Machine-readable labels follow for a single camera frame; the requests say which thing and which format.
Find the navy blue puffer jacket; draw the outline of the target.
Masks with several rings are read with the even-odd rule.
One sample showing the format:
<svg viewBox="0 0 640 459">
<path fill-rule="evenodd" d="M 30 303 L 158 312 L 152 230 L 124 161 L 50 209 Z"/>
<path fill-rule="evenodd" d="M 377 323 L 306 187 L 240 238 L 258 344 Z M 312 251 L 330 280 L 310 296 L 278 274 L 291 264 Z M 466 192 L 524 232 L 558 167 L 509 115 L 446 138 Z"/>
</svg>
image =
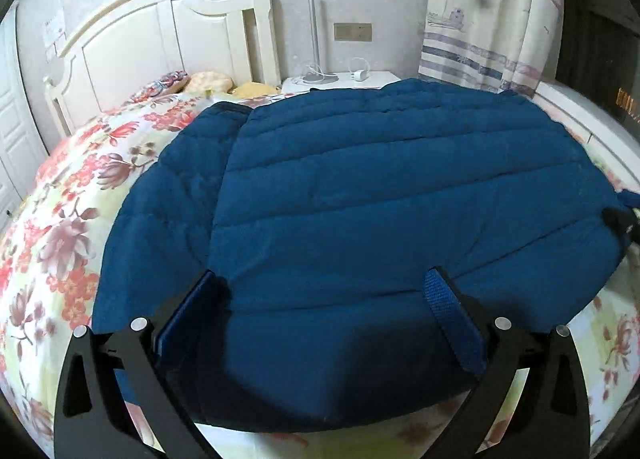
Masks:
<svg viewBox="0 0 640 459">
<path fill-rule="evenodd" d="M 628 248 L 624 204 L 524 97 L 405 80 L 201 112 L 108 236 L 96 331 L 186 297 L 157 367 L 191 418 L 251 432 L 369 424 L 469 389 L 427 274 L 546 332 Z"/>
</svg>

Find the floral bed quilt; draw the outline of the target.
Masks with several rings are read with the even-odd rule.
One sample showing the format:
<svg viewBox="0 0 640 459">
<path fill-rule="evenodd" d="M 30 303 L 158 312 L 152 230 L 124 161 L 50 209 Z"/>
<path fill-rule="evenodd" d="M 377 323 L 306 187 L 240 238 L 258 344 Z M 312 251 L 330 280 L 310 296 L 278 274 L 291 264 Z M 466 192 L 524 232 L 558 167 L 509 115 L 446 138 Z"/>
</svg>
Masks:
<svg viewBox="0 0 640 459">
<path fill-rule="evenodd" d="M 136 180 L 206 107 L 219 101 L 171 94 L 99 114 L 39 167 L 32 192 L 1 233 L 1 392 L 36 453 L 54 458 L 53 421 L 72 331 L 89 326 L 103 248 Z M 622 433 L 639 401 L 639 248 L 570 322 L 589 395 L 592 457 Z M 390 421 L 316 434 L 248 434 L 201 427 L 224 458 L 417 458 L 463 395 Z"/>
</svg>

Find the sailboat print curtain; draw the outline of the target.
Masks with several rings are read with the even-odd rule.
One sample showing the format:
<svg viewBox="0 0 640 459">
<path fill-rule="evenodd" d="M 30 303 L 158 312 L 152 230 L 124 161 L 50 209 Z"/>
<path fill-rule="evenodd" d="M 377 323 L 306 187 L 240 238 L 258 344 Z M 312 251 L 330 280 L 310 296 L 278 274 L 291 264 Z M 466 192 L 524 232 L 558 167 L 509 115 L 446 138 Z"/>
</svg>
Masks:
<svg viewBox="0 0 640 459">
<path fill-rule="evenodd" d="M 563 0 L 428 0 L 420 78 L 533 95 Z"/>
</svg>

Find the white wardrobe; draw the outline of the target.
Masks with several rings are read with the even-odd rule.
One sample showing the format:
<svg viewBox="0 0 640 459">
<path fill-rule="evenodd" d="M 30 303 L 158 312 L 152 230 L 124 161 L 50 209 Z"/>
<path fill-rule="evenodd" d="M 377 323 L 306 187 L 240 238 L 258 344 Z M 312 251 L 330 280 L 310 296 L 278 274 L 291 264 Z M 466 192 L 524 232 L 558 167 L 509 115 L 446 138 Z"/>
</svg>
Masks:
<svg viewBox="0 0 640 459">
<path fill-rule="evenodd" d="M 17 4 L 13 4 L 1 21 L 0 34 L 1 229 L 32 190 L 38 168 L 48 156 L 24 89 L 16 18 Z"/>
</svg>

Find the silver lamp stand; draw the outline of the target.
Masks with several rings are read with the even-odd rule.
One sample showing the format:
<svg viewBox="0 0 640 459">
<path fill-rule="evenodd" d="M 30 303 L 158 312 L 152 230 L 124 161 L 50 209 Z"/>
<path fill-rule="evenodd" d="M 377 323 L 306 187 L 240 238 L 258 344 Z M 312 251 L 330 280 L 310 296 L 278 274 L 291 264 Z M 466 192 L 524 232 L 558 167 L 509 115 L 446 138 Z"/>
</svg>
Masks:
<svg viewBox="0 0 640 459">
<path fill-rule="evenodd" d="M 324 71 L 320 63 L 316 0 L 308 0 L 308 9 L 312 61 L 308 66 L 306 73 L 303 75 L 303 82 L 306 85 L 328 85 L 335 83 L 338 80 L 337 75 L 331 72 Z"/>
</svg>

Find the embroidered patterned pillow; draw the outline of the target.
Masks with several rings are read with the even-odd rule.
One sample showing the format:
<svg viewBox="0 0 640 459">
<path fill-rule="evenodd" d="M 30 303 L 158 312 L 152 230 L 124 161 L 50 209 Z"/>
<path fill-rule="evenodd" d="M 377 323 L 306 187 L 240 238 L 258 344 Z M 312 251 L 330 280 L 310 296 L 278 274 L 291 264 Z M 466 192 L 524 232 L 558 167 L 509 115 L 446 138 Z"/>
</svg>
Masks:
<svg viewBox="0 0 640 459">
<path fill-rule="evenodd" d="M 189 81 L 190 76 L 186 71 L 171 71 L 140 87 L 137 92 L 134 92 L 126 100 L 126 104 L 139 104 L 139 102 L 147 101 L 151 98 L 179 93 Z"/>
</svg>

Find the white nightstand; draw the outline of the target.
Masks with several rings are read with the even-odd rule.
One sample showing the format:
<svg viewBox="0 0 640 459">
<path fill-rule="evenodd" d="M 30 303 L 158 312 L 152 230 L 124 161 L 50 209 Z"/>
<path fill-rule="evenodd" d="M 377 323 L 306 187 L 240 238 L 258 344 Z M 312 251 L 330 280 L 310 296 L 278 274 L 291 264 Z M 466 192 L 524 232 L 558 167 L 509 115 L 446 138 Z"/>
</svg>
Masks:
<svg viewBox="0 0 640 459">
<path fill-rule="evenodd" d="M 337 80 L 328 83 L 314 82 L 305 83 L 301 76 L 287 78 L 281 87 L 282 94 L 306 93 L 312 88 L 315 89 L 338 89 L 338 88 L 381 88 L 385 85 L 398 82 L 399 78 L 390 71 L 371 71 L 368 77 L 362 81 L 356 81 L 349 72 L 338 72 Z"/>
</svg>

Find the peach patterned pillow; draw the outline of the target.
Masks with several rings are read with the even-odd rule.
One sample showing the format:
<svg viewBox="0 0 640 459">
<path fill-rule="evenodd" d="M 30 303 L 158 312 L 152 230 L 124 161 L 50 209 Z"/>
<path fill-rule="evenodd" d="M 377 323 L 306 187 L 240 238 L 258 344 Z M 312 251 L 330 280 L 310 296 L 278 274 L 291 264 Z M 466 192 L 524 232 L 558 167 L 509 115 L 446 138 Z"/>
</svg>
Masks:
<svg viewBox="0 0 640 459">
<path fill-rule="evenodd" d="M 183 93 L 209 96 L 218 93 L 228 93 L 234 87 L 229 75 L 216 71 L 203 71 L 191 74 L 189 82 L 183 87 Z"/>
</svg>

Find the yellow pillow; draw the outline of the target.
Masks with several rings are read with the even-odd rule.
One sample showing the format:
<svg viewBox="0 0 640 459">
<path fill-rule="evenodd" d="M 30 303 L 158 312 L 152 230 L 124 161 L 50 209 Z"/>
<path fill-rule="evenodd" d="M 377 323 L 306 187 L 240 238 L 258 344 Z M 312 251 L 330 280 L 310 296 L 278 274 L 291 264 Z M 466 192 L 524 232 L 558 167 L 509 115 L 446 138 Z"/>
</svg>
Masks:
<svg viewBox="0 0 640 459">
<path fill-rule="evenodd" d="M 265 96 L 277 95 L 280 93 L 279 87 L 274 87 L 264 83 L 246 82 L 236 86 L 231 95 L 239 99 L 254 99 Z"/>
</svg>

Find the white wooden headboard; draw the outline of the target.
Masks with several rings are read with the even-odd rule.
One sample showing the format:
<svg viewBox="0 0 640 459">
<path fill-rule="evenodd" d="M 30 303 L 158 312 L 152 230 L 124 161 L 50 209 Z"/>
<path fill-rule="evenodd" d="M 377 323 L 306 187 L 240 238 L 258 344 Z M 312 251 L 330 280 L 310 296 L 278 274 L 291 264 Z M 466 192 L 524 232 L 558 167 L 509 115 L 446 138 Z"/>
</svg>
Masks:
<svg viewBox="0 0 640 459">
<path fill-rule="evenodd" d="M 63 75 L 43 80 L 61 137 L 175 70 L 281 83 L 272 0 L 109 0 L 66 38 Z"/>
</svg>

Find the wall switch socket panel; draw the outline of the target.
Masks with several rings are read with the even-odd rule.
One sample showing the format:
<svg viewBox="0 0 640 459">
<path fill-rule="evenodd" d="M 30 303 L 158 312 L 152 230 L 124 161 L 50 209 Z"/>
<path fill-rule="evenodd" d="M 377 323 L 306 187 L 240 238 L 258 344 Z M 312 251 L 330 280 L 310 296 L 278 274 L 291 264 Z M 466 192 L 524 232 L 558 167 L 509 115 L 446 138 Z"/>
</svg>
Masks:
<svg viewBox="0 0 640 459">
<path fill-rule="evenodd" d="M 334 23 L 334 41 L 336 42 L 370 42 L 372 36 L 371 23 Z"/>
</svg>

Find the paper notices on wall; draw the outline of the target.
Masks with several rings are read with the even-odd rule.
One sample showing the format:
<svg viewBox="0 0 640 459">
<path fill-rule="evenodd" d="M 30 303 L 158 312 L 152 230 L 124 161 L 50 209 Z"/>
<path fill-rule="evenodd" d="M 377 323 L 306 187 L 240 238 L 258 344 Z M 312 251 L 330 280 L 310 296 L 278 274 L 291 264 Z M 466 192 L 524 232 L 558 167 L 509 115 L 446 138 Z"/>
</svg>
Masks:
<svg viewBox="0 0 640 459">
<path fill-rule="evenodd" d="M 66 43 L 65 16 L 62 8 L 58 8 L 54 15 L 43 23 L 42 40 L 46 60 L 51 62 Z"/>
</svg>

